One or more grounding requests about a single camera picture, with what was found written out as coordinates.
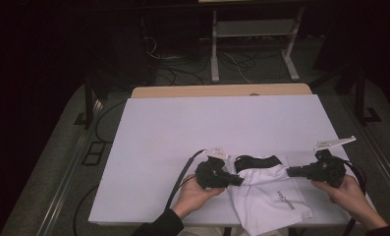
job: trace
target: sleeve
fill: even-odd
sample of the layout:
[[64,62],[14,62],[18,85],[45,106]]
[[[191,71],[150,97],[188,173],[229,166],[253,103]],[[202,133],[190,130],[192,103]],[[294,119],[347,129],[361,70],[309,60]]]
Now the sleeve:
[[144,223],[133,236],[175,236],[183,230],[183,222],[170,208],[166,209],[154,222]]
[[390,226],[373,229],[366,232],[366,236],[390,236]]

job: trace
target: white plastic piece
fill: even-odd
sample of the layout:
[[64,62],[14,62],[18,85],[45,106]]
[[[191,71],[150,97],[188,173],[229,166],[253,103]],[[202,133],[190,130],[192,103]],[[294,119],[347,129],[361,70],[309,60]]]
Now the white plastic piece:
[[336,146],[341,146],[341,145],[353,142],[355,140],[356,140],[356,138],[354,136],[351,136],[348,139],[317,142],[317,144],[313,148],[313,150],[322,150],[322,149],[333,148],[333,147],[336,147]]
[[219,158],[226,160],[228,156],[225,154],[225,151],[222,149],[222,147],[214,147],[211,149],[207,149],[203,152],[207,156]]

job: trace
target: white cloth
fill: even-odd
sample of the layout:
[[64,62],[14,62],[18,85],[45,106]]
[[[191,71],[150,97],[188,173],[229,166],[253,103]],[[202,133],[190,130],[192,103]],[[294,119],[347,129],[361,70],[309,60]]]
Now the white cloth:
[[[237,174],[234,167],[236,157],[229,156],[226,161],[226,167],[232,174]],[[284,165],[287,164],[286,155],[277,157]],[[251,236],[312,217],[302,192],[296,181],[289,178],[284,165],[242,170],[238,174],[244,178],[243,184],[228,187],[238,218]]]

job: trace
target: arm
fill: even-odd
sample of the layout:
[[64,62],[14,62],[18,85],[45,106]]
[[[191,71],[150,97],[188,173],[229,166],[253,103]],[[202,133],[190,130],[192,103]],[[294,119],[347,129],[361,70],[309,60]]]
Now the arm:
[[357,180],[345,175],[342,185],[332,188],[324,182],[311,181],[311,184],[327,193],[332,203],[346,210],[352,218],[368,230],[367,235],[374,231],[390,229],[387,222],[371,207],[362,193]]
[[183,230],[183,218],[225,190],[223,188],[203,190],[194,175],[187,176],[185,181],[187,182],[183,185],[176,204],[171,209],[166,209],[154,222],[140,226],[133,236],[177,235]]

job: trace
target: table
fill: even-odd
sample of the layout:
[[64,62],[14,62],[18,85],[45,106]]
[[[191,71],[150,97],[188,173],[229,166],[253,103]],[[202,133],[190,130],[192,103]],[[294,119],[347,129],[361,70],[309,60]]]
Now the table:
[[[335,139],[317,95],[306,85],[136,88],[124,109],[89,221],[101,225],[153,221],[186,161],[199,149],[222,146],[227,154],[284,153],[296,166],[316,161],[312,148],[317,141]],[[348,159],[342,147],[331,152]],[[204,160],[205,156],[198,157],[188,173]],[[314,218],[295,227],[348,222],[348,214],[331,205],[308,180],[296,180]],[[227,193],[184,223],[240,225]]]

